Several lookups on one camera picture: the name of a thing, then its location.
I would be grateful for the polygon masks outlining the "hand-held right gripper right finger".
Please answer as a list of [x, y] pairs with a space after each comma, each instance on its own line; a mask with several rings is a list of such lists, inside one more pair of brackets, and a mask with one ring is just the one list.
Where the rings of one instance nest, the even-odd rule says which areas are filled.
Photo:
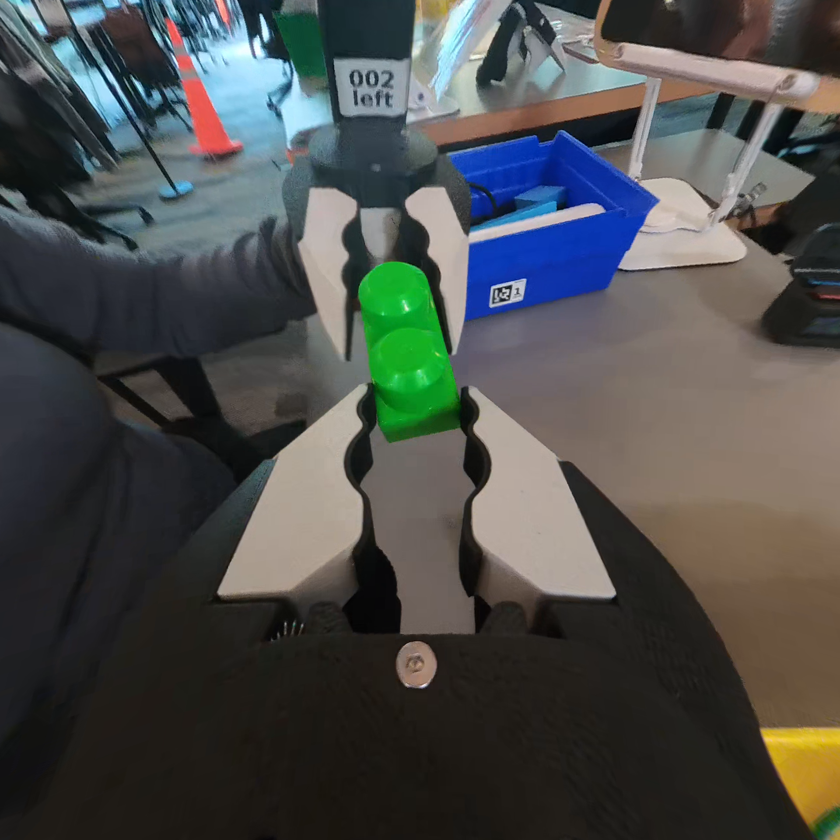
[[616, 589], [558, 456], [474, 386], [463, 389], [460, 579], [486, 604], [609, 602]]

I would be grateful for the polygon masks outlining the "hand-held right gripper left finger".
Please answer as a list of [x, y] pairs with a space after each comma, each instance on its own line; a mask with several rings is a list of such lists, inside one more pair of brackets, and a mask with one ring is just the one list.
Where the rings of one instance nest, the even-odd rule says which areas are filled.
[[396, 573], [363, 489], [375, 429], [373, 385], [363, 384], [280, 451], [217, 588], [220, 602], [398, 613]]

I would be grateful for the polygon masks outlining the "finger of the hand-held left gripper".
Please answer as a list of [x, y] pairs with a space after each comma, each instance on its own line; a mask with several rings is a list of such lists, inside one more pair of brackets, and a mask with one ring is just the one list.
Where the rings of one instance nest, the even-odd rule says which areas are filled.
[[361, 229], [357, 202], [334, 187], [308, 193], [299, 256], [322, 326], [337, 354], [349, 360], [354, 324], [352, 245]]
[[469, 237], [442, 186], [422, 187], [406, 199], [405, 209], [428, 236], [427, 255], [439, 274], [437, 289], [446, 320], [442, 327], [454, 355], [466, 320]]

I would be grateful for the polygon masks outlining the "blue plastic bin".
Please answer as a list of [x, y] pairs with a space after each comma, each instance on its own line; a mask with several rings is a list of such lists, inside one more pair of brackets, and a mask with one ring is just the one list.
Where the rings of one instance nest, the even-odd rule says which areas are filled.
[[471, 224], [518, 208], [517, 194], [565, 186], [568, 207], [598, 203], [599, 216], [475, 242], [469, 240], [465, 320], [606, 289], [656, 198], [566, 132], [451, 153], [471, 193]]

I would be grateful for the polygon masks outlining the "green building block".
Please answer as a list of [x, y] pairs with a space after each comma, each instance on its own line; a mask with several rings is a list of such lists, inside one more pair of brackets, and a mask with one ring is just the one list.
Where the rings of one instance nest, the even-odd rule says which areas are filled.
[[459, 391], [425, 274], [385, 262], [363, 278], [359, 301], [385, 439], [396, 443], [459, 427]]

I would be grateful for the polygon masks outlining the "yellow plastic bin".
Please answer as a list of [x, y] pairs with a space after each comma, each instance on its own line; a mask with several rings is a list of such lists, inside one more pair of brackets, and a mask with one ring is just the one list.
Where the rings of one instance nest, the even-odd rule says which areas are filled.
[[815, 839], [839, 838], [839, 728], [763, 728], [764, 744]]

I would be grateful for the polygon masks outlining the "person's left forearm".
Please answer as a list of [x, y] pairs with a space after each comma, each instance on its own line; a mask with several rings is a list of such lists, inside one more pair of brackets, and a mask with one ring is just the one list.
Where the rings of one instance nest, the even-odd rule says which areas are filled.
[[317, 313], [288, 225], [275, 216], [229, 245], [150, 255], [3, 208], [2, 324], [77, 357], [195, 358]]

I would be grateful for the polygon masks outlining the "clear plastic bag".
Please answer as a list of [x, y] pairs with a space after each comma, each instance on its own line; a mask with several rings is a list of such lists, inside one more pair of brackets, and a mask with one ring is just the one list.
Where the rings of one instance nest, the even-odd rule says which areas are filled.
[[418, 82], [440, 100], [449, 85], [498, 25], [511, 1], [460, 1], [448, 11], [415, 62]]

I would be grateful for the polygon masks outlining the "black light stand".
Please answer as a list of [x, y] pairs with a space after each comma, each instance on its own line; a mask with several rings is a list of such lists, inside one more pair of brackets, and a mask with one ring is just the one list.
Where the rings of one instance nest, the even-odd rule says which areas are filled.
[[65, 1], [58, 1], [59, 10], [67, 17], [69, 38], [77, 50], [80, 60], [85, 66], [94, 69], [101, 78], [104, 87], [119, 105], [125, 119], [135, 132], [143, 147], [148, 152], [152, 162], [164, 177], [164, 184], [159, 191], [163, 202], [173, 202], [186, 197], [193, 192], [190, 182], [176, 182], [165, 168], [163, 161], [151, 144], [151, 135], [156, 128], [156, 121], [148, 103], [135, 88], [122, 59], [112, 46], [110, 38], [101, 27], [98, 18], [93, 22], [82, 21], [79, 26], [72, 16]]

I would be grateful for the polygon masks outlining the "orange traffic cone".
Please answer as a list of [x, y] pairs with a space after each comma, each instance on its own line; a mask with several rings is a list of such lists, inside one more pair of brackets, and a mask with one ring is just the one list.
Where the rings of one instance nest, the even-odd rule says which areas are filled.
[[193, 60], [186, 51], [180, 30], [169, 17], [164, 21], [192, 120], [194, 142], [190, 146], [190, 153], [209, 161], [242, 153], [244, 145], [228, 136]]

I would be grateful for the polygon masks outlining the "black and white device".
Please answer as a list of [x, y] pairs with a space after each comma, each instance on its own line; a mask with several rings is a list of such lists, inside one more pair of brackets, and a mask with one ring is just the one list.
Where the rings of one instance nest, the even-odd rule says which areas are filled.
[[509, 4], [476, 71], [477, 87], [489, 88], [504, 81], [515, 55], [533, 69], [540, 68], [547, 59], [551, 59], [560, 73], [565, 73], [560, 37], [536, 2]]

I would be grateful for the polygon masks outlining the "black office chair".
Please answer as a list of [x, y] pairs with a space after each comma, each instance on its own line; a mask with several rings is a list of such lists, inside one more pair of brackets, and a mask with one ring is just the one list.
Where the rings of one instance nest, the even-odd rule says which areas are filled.
[[121, 244], [130, 253], [140, 249], [138, 242], [123, 231], [106, 224], [103, 219], [125, 214], [136, 215], [144, 226], [155, 224], [155, 218], [144, 206], [136, 203], [105, 203], [78, 205], [70, 201], [63, 224], [69, 226], [81, 237], [98, 245]]

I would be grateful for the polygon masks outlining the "wooden edged background table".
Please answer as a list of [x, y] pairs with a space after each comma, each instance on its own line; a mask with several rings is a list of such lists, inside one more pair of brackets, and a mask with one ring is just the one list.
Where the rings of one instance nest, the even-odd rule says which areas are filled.
[[[600, 117], [639, 108], [644, 76], [593, 64], [561, 49], [563, 70], [547, 58], [529, 69], [519, 55], [502, 82], [479, 87], [476, 73], [497, 25], [479, 42], [456, 71], [445, 93], [432, 107], [409, 111], [408, 122], [424, 131], [438, 147], [483, 144], [502, 135], [538, 130], [543, 126]], [[312, 134], [332, 119], [329, 93], [304, 93], [295, 80], [281, 106], [287, 135], [287, 157], [305, 154]], [[663, 80], [659, 102], [705, 96], [712, 89], [696, 82]]]

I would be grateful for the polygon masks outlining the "hanging dark clothes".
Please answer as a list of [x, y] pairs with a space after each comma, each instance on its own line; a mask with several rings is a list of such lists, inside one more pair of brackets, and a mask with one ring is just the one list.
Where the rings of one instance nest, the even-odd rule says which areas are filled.
[[18, 8], [1, 2], [2, 81], [16, 80], [51, 130], [68, 133], [99, 167], [119, 168], [110, 128], [53, 49]]

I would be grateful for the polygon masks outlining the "black battery charger case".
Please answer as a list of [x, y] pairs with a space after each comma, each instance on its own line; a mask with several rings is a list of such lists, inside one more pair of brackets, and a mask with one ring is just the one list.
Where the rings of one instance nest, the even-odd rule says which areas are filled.
[[789, 264], [791, 281], [762, 315], [774, 343], [838, 349], [839, 224], [819, 227]]

